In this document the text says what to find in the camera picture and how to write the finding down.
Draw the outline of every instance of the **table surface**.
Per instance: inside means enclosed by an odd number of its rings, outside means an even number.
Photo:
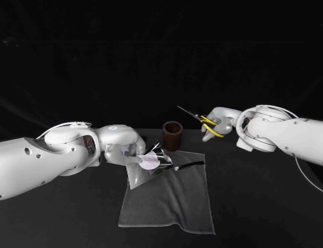
[[[160,129],[137,129],[147,146]],[[248,152],[238,136],[202,142],[185,130],[182,151],[205,153],[216,236],[170,227],[118,227],[126,167],[101,163],[0,201],[0,247],[323,247],[323,193],[280,150]],[[322,186],[312,169],[304,173]]]

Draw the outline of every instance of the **gray cloth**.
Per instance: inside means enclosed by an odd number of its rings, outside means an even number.
[[[199,153],[167,152],[173,166],[205,161]],[[167,170],[136,189],[127,187],[120,227],[162,227],[177,224],[189,233],[214,234],[205,165]]]

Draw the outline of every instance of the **cable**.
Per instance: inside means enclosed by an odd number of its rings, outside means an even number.
[[[263,106],[271,107],[271,108],[278,109],[278,110],[283,110],[284,112],[288,112],[296,118],[299,118],[288,110],[286,110],[286,109],[281,108],[281,107],[271,106],[271,105],[263,105]],[[304,172],[303,172],[303,170],[301,170],[301,167],[300,167],[300,165],[299,165],[299,162],[297,162],[297,168],[299,168],[299,170],[301,171],[301,174],[303,174],[303,176],[306,177],[306,179],[309,180],[309,182],[312,183],[312,185],[323,192],[323,189],[320,189],[320,187],[310,181],[309,177],[306,176],[306,174],[304,174]]]
[[[51,129],[48,129],[46,131],[45,131],[45,133],[36,138],[36,139],[39,139],[39,138],[42,138],[55,128],[58,128],[58,127],[61,127],[61,126],[67,126],[67,125],[71,125],[71,124],[75,124],[75,123],[81,123],[81,122],[67,122],[67,123],[64,123],[64,124],[59,124],[59,125],[56,125],[56,126],[54,126]]]

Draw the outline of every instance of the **plastic bag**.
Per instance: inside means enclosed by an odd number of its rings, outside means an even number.
[[[173,161],[165,154],[159,141],[154,142],[144,155],[137,155],[137,157],[143,162],[140,164],[130,164],[126,166],[130,189],[134,189],[157,175],[173,168]]]

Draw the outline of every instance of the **black background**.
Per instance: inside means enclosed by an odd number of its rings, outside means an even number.
[[[323,3],[0,1],[0,141],[258,104],[323,120]]]

